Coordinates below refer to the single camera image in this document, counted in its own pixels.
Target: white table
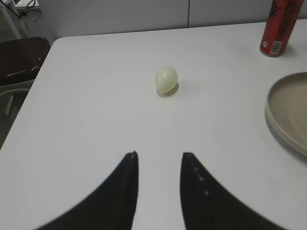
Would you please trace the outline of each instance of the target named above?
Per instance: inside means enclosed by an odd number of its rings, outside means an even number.
[[[307,160],[265,122],[270,86],[307,70],[307,20],[287,52],[259,52],[265,23],[57,40],[0,152],[0,229],[27,230],[90,194],[125,153],[139,154],[133,230],[183,230],[179,173],[191,151],[271,221],[307,226]],[[179,73],[157,96],[155,73]]]
[[[31,0],[20,0],[20,1],[16,4],[16,8],[19,9],[19,10],[25,10],[25,9],[27,9],[27,5],[28,5],[28,3],[29,3],[30,1],[31,1]],[[31,7],[30,9],[39,9],[39,4],[38,4],[38,2],[36,1],[34,7]]]

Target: dark chair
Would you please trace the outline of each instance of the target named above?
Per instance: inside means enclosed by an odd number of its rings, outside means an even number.
[[[49,50],[42,37],[0,43],[0,92],[29,89]]]

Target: round tray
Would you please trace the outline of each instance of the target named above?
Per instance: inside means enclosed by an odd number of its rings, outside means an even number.
[[[267,97],[266,114],[276,133],[307,157],[307,72],[274,83]]]

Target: red can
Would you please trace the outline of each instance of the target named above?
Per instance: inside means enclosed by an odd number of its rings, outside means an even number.
[[[283,54],[304,0],[273,0],[260,44],[260,51],[268,56]]]

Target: white egg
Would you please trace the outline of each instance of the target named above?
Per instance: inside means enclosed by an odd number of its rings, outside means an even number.
[[[172,67],[165,66],[155,76],[155,86],[160,93],[171,91],[178,82],[178,74]]]

